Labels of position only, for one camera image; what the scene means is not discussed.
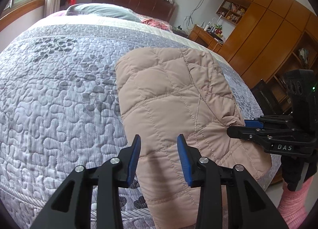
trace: electrical cable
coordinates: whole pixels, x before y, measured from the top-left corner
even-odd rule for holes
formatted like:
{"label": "electrical cable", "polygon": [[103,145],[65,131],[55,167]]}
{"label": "electrical cable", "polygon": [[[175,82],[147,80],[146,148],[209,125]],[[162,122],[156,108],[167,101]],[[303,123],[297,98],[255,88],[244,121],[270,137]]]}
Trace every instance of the electrical cable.
{"label": "electrical cable", "polygon": [[183,25],[184,25],[184,23],[186,22],[185,25],[186,25],[186,27],[187,27],[187,30],[190,30],[190,29],[189,29],[190,22],[191,22],[191,24],[193,24],[193,19],[192,19],[193,13],[194,13],[197,9],[199,9],[199,8],[201,7],[201,5],[203,4],[203,2],[204,2],[204,0],[200,0],[199,3],[197,4],[197,6],[194,8],[194,10],[190,13],[190,15],[185,17],[185,19],[184,19],[184,21],[183,21]]}

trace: silver bolt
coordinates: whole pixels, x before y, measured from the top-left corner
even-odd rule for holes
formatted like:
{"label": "silver bolt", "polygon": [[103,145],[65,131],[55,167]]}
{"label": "silver bolt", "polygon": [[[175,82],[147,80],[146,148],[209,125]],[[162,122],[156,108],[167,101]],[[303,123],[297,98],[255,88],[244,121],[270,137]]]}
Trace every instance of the silver bolt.
{"label": "silver bolt", "polygon": [[120,162],[120,159],[118,157],[114,157],[112,159],[110,159],[110,162],[115,165],[115,164],[118,164]]}
{"label": "silver bolt", "polygon": [[83,172],[83,171],[84,171],[84,166],[78,165],[77,167],[75,167],[75,172]]}
{"label": "silver bolt", "polygon": [[242,171],[244,170],[244,166],[242,166],[242,165],[236,165],[236,166],[235,166],[235,170],[236,170],[236,171],[239,171],[239,172],[242,172]]}
{"label": "silver bolt", "polygon": [[199,162],[202,164],[206,164],[207,162],[209,162],[209,159],[206,157],[200,157]]}

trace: mattress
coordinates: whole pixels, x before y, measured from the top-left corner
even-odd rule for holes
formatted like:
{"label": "mattress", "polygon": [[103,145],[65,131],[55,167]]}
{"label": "mattress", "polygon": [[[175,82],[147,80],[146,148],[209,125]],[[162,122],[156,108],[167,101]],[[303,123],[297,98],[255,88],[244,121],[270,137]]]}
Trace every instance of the mattress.
{"label": "mattress", "polygon": [[[139,47],[209,51],[246,119],[262,115],[252,93],[218,54],[145,24],[92,15],[48,17],[0,53],[0,198],[29,228],[77,166],[100,166],[127,146],[116,90],[117,60]],[[279,160],[260,181],[265,189]],[[119,189],[124,228],[154,228],[135,178]],[[91,228],[96,228],[97,188]]]}

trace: black chair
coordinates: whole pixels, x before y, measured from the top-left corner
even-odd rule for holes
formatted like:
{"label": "black chair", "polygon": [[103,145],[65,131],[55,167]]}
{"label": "black chair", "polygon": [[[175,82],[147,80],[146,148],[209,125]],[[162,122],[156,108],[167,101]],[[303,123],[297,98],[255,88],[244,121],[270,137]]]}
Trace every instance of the black chair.
{"label": "black chair", "polygon": [[276,97],[268,88],[264,80],[261,80],[251,89],[256,101],[260,105],[264,115],[282,115],[284,114]]}

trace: headboard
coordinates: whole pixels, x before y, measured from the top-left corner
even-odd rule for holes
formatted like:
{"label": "headboard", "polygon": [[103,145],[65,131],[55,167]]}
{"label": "headboard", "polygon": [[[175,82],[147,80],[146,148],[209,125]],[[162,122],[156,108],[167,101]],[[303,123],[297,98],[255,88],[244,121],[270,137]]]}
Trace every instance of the headboard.
{"label": "headboard", "polygon": [[175,4],[166,0],[92,0],[92,2],[123,6],[138,14],[158,18],[167,22],[169,22],[175,9]]}

